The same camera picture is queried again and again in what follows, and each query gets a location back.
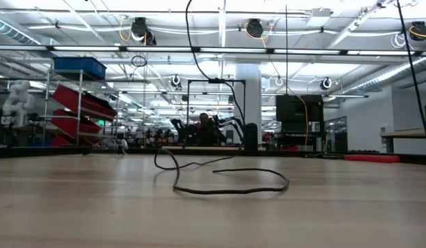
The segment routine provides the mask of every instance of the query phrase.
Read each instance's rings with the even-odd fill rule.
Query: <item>yellow cable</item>
[[[248,24],[246,23],[245,24],[245,32],[246,32],[246,34],[250,37],[250,38],[253,38],[253,39],[261,39],[262,40],[262,43],[263,43],[263,46],[266,48],[266,43],[265,43],[265,39],[267,38],[267,37],[269,37],[270,35],[271,35],[271,33],[272,33],[272,31],[273,31],[273,26],[272,25],[270,25],[270,30],[269,30],[269,34],[268,35],[266,35],[265,37],[260,37],[260,38],[256,38],[256,37],[253,37],[253,36],[251,36],[247,31],[246,31],[246,27],[248,26]],[[276,71],[276,73],[279,75],[279,77],[281,78],[281,75],[280,75],[280,73],[279,73],[279,71],[277,70],[277,68],[275,67],[275,65],[274,65],[274,63],[273,63],[273,61],[270,59],[270,62],[272,63],[272,65],[273,65],[273,67],[274,67],[274,70]],[[299,96],[299,95],[297,95],[297,94],[295,94],[295,92],[293,91],[293,90],[291,90],[290,88],[289,88],[289,86],[286,86],[298,99],[300,99],[300,101],[304,104],[304,112],[305,112],[305,115],[306,115],[306,139],[305,139],[305,141],[304,141],[304,150],[306,151],[307,150],[307,146],[308,146],[308,137],[309,137],[309,119],[308,119],[308,106],[306,105],[306,102]]]
[[[410,32],[411,32],[412,34],[414,34],[414,35],[416,35],[416,36],[419,36],[419,37],[425,37],[425,38],[426,38],[426,35],[424,35],[424,34],[418,34],[418,33],[414,32],[414,31],[413,31],[413,28],[414,28],[414,27],[411,27],[411,28],[410,28]]]
[[[418,34],[417,32],[413,31],[413,29],[414,29],[414,27],[411,27],[411,28],[410,28],[410,32],[411,32],[412,34],[414,34],[414,35],[416,35],[416,36],[419,36],[419,37],[424,37],[424,38],[426,38],[426,35],[424,35],[424,34]]]
[[[123,34],[121,33],[121,28],[123,27],[124,18],[121,18],[121,24],[119,25],[119,37],[125,42],[130,41],[131,37],[131,26],[133,25],[133,22],[130,23],[130,29],[129,29],[129,38],[124,38]]]
[[[264,40],[264,39],[266,39],[266,38],[268,38],[270,35],[271,35],[271,32],[273,31],[273,26],[272,25],[270,25],[270,30],[269,30],[269,34],[268,35],[266,35],[265,37],[260,37],[260,38],[257,38],[257,37],[254,37],[254,36],[252,36],[252,35],[250,35],[249,33],[248,33],[248,30],[246,30],[246,28],[248,27],[248,23],[245,23],[245,33],[250,37],[250,38],[253,38],[253,39],[261,39],[261,40]]]

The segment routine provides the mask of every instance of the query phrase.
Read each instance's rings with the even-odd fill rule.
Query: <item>black cable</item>
[[[187,3],[187,8],[185,9],[185,21],[186,21],[186,23],[187,23],[187,36],[188,36],[188,42],[190,43],[190,49],[191,49],[191,52],[193,53],[193,57],[194,57],[194,61],[196,62],[196,66],[198,67],[198,69],[199,69],[199,71],[200,71],[200,73],[202,73],[202,75],[204,75],[207,79],[210,79],[203,71],[202,71],[202,69],[200,69],[200,66],[199,66],[199,63],[198,63],[198,59],[196,58],[196,53],[194,52],[194,49],[193,49],[193,45],[191,44],[191,37],[190,37],[190,27],[189,27],[189,23],[188,23],[188,9],[190,8],[190,4],[191,4],[191,1],[192,0],[190,0],[190,1],[188,1],[188,3]]]
[[[422,102],[420,100],[418,81],[416,80],[416,73],[414,71],[412,52],[410,51],[410,45],[408,43],[407,30],[405,29],[403,11],[401,9],[401,4],[399,3],[399,0],[396,0],[396,2],[397,2],[397,5],[398,5],[399,18],[401,20],[402,30],[404,30],[405,47],[407,48],[408,59],[409,59],[409,62],[410,62],[410,69],[412,71],[414,89],[416,91],[416,100],[418,101],[420,119],[422,121],[423,129],[425,131],[425,138],[426,138],[426,121],[425,121],[424,111],[422,109]]]
[[[131,58],[130,63],[135,67],[135,70],[133,70],[133,73],[131,74],[131,81],[134,81],[136,69],[146,66],[148,64],[148,60],[143,56],[136,55]]]
[[[289,69],[289,39],[288,39],[288,4],[286,4],[286,11],[285,11],[285,20],[286,20],[286,94],[288,94],[288,69]]]
[[[173,159],[173,162],[175,164],[175,167],[171,167],[171,168],[165,168],[162,166],[159,166],[157,163],[157,158],[158,155],[160,155],[161,153],[165,153],[170,155],[171,159]],[[260,168],[242,168],[242,169],[217,169],[217,170],[213,170],[213,173],[220,173],[220,172],[247,172],[247,171],[257,171],[257,172],[269,172],[272,174],[275,174],[279,177],[281,177],[285,183],[283,184],[283,186],[281,187],[260,187],[260,188],[253,188],[253,189],[218,189],[218,190],[198,190],[198,189],[189,189],[186,187],[180,187],[178,186],[178,182],[179,182],[179,178],[180,178],[180,169],[190,166],[190,165],[205,165],[208,163],[212,163],[212,162],[216,162],[216,161],[220,161],[220,160],[225,160],[225,159],[230,159],[233,158],[234,156],[231,157],[226,157],[226,158],[220,158],[220,159],[216,159],[214,161],[209,161],[206,163],[189,163],[183,166],[179,166],[178,161],[176,160],[175,156],[166,149],[159,149],[158,153],[155,155],[154,158],[154,163],[155,166],[160,168],[160,169],[164,169],[164,170],[176,170],[176,178],[174,180],[174,184],[173,184],[173,189],[174,190],[178,190],[180,192],[186,192],[186,193],[190,193],[190,194],[200,194],[200,195],[212,195],[212,194],[251,194],[251,193],[255,193],[255,192],[284,192],[288,189],[289,187],[289,179],[287,179],[285,176],[283,176],[282,174],[280,174],[279,172],[270,170],[270,169],[260,169]]]
[[[235,98],[235,92],[234,92],[234,89],[233,89],[233,87],[232,87],[231,85],[229,85],[228,83],[224,83],[224,84],[225,84],[225,85],[227,85],[227,86],[231,89],[231,92],[233,93],[234,103],[235,103],[235,105],[237,106],[237,108],[239,109],[240,116],[242,117],[242,120],[243,120],[243,127],[245,127],[245,125],[246,125],[246,123],[245,123],[245,116],[243,115],[242,109],[241,109],[241,107],[240,107],[239,103],[237,102],[237,99]]]

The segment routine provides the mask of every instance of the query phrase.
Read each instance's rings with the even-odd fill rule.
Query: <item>coiled cable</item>
[[[160,154],[167,154],[170,155],[171,159],[173,160],[175,167],[163,167],[160,166],[157,162],[158,156]],[[190,165],[206,165],[209,163],[214,163],[217,161],[222,161],[226,159],[234,158],[234,156],[229,156],[226,158],[219,158],[212,161],[208,161],[205,163],[188,163],[183,166],[179,166],[178,160],[175,158],[175,156],[167,149],[159,149],[158,152],[155,155],[154,163],[157,168],[163,169],[163,170],[176,170],[176,178],[174,180],[173,184],[173,190],[177,190],[179,192],[186,192],[190,194],[199,194],[199,195],[213,195],[213,194],[251,194],[255,192],[284,192],[289,188],[289,179],[287,179],[283,174],[273,171],[271,169],[260,169],[260,168],[241,168],[241,169],[217,169],[213,170],[213,173],[220,173],[220,172],[247,172],[247,171],[256,171],[256,172],[268,172],[275,174],[279,177],[281,177],[284,180],[284,184],[281,187],[258,187],[258,188],[252,188],[252,189],[214,189],[214,190],[200,190],[200,189],[189,189],[186,187],[178,186],[179,178],[180,178],[180,169],[188,167]]]

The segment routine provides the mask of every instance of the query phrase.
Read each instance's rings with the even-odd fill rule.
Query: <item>wall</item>
[[[394,129],[396,131],[423,128],[414,87],[405,90],[399,89],[400,85],[411,83],[412,81],[409,78],[392,85]],[[419,91],[423,110],[425,111],[426,83],[419,85]],[[426,140],[398,138],[394,140],[394,149],[396,153],[426,154]]]
[[[389,85],[382,92],[370,92],[368,95],[367,99],[348,99],[339,109],[325,110],[325,120],[347,117],[349,150],[386,152],[379,134],[382,127],[386,132],[394,130],[392,87]]]

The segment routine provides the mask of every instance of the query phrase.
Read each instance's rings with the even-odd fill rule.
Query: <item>red storage bin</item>
[[[79,93],[75,90],[59,85],[52,98],[73,111],[73,113],[78,113]],[[100,120],[112,121],[117,112],[110,107],[107,101],[83,93],[81,95],[81,114],[99,118]]]
[[[65,111],[57,110],[55,111],[55,116],[76,116],[76,114]],[[76,138],[76,119],[73,118],[52,118],[51,123],[57,126],[62,132],[69,135],[71,138]],[[84,116],[81,117],[80,121],[80,132],[97,134],[100,131],[100,127],[87,120]]]
[[[80,138],[79,145],[85,145],[91,147],[94,143],[98,141],[91,141],[87,138]],[[72,146],[75,145],[75,141],[73,141],[70,137],[64,134],[57,134],[54,140],[50,143],[51,147],[62,147],[62,146]]]
[[[54,140],[50,143],[51,147],[61,147],[66,145],[75,145],[70,142],[70,138],[62,134],[56,134]]]

